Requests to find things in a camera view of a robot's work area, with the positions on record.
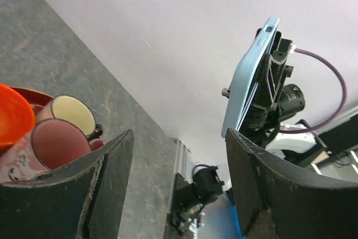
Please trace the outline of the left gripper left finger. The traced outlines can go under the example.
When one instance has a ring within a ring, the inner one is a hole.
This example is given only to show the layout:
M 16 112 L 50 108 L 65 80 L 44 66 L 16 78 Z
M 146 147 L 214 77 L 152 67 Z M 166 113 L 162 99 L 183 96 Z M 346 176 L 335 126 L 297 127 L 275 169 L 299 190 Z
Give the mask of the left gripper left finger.
M 117 238 L 134 134 L 29 181 L 1 184 L 1 238 Z

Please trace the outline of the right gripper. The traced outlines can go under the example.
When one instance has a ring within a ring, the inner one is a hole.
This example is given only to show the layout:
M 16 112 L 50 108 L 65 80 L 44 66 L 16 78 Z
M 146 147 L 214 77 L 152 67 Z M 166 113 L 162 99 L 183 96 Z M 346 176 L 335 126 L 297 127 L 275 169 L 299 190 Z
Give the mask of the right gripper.
M 282 121 L 292 118 L 305 106 L 301 89 L 295 84 L 285 84 L 293 72 L 286 61 L 292 41 L 284 39 L 277 31 L 272 47 L 263 56 L 254 81 L 258 89 L 238 130 L 247 138 L 272 138 L 280 130 Z M 230 85 L 222 90 L 229 99 Z

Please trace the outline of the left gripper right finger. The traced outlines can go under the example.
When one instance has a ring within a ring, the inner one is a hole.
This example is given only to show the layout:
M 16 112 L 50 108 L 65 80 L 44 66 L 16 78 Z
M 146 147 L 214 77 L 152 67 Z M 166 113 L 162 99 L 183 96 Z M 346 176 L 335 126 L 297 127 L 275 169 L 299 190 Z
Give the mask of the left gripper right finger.
M 225 141 L 246 238 L 357 238 L 357 183 L 296 166 L 233 129 Z

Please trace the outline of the blue case phone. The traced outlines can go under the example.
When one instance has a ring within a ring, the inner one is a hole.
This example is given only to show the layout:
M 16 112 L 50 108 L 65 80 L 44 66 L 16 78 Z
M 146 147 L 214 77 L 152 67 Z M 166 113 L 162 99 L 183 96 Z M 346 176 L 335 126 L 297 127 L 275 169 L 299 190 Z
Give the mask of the blue case phone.
M 258 89 L 255 74 L 263 56 L 272 47 L 279 22 L 280 19 L 276 17 L 267 19 L 234 71 L 221 130 L 222 138 L 225 138 L 228 129 L 238 131 L 243 124 Z

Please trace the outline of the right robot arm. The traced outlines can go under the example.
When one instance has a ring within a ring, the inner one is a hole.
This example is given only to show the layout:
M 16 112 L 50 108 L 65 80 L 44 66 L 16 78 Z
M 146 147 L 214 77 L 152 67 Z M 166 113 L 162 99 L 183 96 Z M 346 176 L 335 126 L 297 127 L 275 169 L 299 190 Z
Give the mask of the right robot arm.
M 282 121 L 292 118 L 305 106 L 304 94 L 295 84 L 286 85 L 293 67 L 286 65 L 292 42 L 275 34 L 272 47 L 258 66 L 266 72 L 258 80 L 253 98 L 241 127 L 257 145 L 290 162 L 302 162 L 313 156 L 313 148 L 322 142 L 313 133 L 284 134 Z M 221 181 L 216 166 L 200 164 L 190 150 L 174 140 L 182 157 L 180 171 L 175 174 L 171 211 L 167 216 L 165 238 L 196 238 L 201 226 L 203 207 L 226 193 L 233 200 L 230 181 Z

